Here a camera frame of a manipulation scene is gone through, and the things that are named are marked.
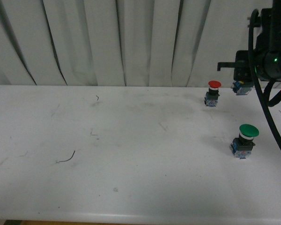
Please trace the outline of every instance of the curtain fold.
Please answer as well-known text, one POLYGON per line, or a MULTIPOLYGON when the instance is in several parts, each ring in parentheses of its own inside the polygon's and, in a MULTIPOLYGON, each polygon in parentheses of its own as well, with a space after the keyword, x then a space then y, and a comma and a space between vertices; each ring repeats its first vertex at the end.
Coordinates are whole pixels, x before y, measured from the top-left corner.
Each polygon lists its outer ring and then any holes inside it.
POLYGON ((68 85, 97 85, 81 0, 44 0, 60 69, 68 85))
POLYGON ((85 0, 84 6, 98 85, 125 86, 116 2, 85 0))
POLYGON ((171 87, 173 52, 179 0, 155 0, 149 86, 171 87))
POLYGON ((186 87, 199 46, 210 0, 183 1, 172 67, 172 85, 186 87))
POLYGON ((154 1, 119 0, 119 28, 127 86, 149 86, 154 1))
POLYGON ((37 85, 65 85, 54 57, 42 1, 2 0, 2 4, 37 85))
POLYGON ((0 84, 34 85, 0 21, 0 84))
POLYGON ((233 82, 247 16, 272 0, 0 0, 0 84, 233 82))

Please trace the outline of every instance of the black bracket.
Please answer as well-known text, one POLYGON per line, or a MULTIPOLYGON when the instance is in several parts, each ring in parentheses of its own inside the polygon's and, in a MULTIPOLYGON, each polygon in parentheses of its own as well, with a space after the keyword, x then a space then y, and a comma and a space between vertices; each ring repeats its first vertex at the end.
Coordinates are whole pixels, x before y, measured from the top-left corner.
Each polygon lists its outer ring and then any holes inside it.
POLYGON ((237 51, 235 62, 218 62, 217 71, 220 71, 221 68, 234 68, 233 79, 235 81, 252 81, 249 68, 248 51, 237 51))

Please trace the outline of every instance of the red button cap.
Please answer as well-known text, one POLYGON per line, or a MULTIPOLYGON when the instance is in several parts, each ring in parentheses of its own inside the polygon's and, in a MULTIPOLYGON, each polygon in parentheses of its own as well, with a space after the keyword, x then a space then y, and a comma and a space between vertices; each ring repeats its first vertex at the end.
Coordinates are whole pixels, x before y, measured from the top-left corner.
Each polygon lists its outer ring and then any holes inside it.
POLYGON ((218 81, 209 81, 208 84, 211 88, 219 88, 222 85, 221 82, 218 81))

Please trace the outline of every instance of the white tabletop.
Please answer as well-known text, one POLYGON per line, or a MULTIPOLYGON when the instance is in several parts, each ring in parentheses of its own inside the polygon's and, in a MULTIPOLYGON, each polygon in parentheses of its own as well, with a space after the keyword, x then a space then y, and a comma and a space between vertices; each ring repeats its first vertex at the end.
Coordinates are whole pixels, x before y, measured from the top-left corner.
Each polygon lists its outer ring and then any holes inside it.
POLYGON ((0 86, 0 218, 281 224, 281 152, 255 91, 220 89, 211 108, 207 90, 0 86), (238 159, 244 123, 260 135, 238 159))

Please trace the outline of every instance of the green button cap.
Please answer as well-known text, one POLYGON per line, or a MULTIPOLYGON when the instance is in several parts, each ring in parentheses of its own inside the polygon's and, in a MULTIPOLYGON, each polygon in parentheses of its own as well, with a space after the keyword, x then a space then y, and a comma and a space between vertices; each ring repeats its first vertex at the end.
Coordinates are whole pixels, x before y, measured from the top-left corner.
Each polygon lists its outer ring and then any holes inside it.
POLYGON ((250 125, 250 124, 243 124, 239 127, 240 132, 247 137, 257 137, 259 135, 259 130, 250 125))

